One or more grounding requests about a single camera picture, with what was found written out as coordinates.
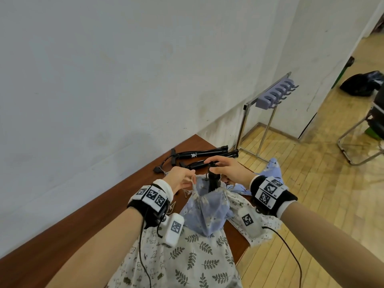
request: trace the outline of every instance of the parquet floor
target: parquet floor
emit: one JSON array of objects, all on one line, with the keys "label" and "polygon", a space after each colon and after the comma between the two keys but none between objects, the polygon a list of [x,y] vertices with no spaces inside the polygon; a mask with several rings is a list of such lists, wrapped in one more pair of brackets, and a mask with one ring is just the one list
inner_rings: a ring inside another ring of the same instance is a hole
[{"label": "parquet floor", "polygon": [[[384,34],[363,39],[353,54],[355,63],[341,79],[374,70],[384,72]],[[384,261],[384,156],[360,167],[352,167],[336,145],[340,137],[370,108],[370,98],[351,97],[336,86],[318,111],[313,128],[300,143],[269,132],[262,157],[277,158],[283,179],[299,201],[341,228]],[[343,145],[354,160],[372,155],[377,141],[364,134],[363,123]],[[264,129],[255,129],[242,147],[257,151]],[[255,172],[265,162],[240,152],[238,160]],[[279,231],[299,258],[303,288],[339,287],[326,271],[303,249],[283,225]],[[274,237],[248,248],[237,264],[245,288],[299,287],[299,270],[283,242]]]}]

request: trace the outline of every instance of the wooden table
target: wooden table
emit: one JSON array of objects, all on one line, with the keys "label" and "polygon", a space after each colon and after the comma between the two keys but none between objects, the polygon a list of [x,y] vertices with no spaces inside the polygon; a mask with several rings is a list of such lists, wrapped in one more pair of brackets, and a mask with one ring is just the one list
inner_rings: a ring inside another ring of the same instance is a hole
[{"label": "wooden table", "polygon": [[[177,152],[213,149],[214,146],[194,135],[176,146]],[[104,192],[91,202],[32,238],[21,247],[0,259],[0,287],[43,288],[63,264],[86,241],[126,209],[129,198],[142,185],[149,185],[163,174],[152,170],[160,165],[170,152],[160,156],[133,175]],[[184,160],[186,164],[200,160]],[[170,160],[163,166],[170,170]],[[197,174],[205,174],[207,168]],[[175,212],[180,212],[187,202],[184,192],[175,195]],[[233,258],[237,263],[249,246],[246,239],[227,221],[224,225]]]}]

